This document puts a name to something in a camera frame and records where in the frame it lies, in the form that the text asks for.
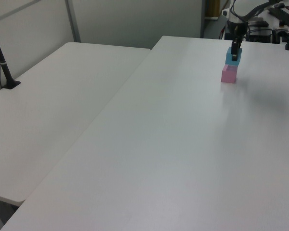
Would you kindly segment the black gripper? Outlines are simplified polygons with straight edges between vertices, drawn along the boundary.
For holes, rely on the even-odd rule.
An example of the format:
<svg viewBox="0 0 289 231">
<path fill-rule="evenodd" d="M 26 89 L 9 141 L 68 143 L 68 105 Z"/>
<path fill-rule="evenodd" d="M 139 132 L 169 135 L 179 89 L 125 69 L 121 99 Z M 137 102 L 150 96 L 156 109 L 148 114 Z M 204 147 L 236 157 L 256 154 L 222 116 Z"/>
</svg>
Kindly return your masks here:
<svg viewBox="0 0 289 231">
<path fill-rule="evenodd" d="M 230 23 L 230 33 L 233 36 L 231 55 L 232 61 L 237 61 L 239 48 L 242 48 L 242 42 L 244 41 L 243 36 L 247 32 L 246 23 Z"/>
</svg>

